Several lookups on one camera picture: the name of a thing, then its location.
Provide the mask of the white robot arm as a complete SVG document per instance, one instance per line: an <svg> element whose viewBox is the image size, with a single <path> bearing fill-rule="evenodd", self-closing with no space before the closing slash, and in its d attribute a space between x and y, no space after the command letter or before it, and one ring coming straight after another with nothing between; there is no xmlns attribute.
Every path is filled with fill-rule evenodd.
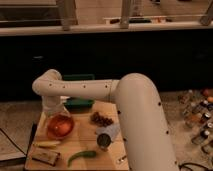
<svg viewBox="0 0 213 171"><path fill-rule="evenodd" d="M158 90L147 76L64 81L60 72L49 69L34 80L32 89L42 97L47 114L63 109L63 96L114 103L129 171L179 171Z"/></svg>

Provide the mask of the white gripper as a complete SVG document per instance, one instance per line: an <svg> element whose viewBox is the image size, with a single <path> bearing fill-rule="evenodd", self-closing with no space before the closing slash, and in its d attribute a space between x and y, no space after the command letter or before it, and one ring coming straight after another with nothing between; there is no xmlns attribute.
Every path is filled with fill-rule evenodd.
<svg viewBox="0 0 213 171"><path fill-rule="evenodd" d="M72 118L64 112L64 105L61 102L61 98L59 96L43 96L42 97L42 110L47 115L54 115L57 113L59 114L59 120L62 123L71 125L72 124Z"/></svg>

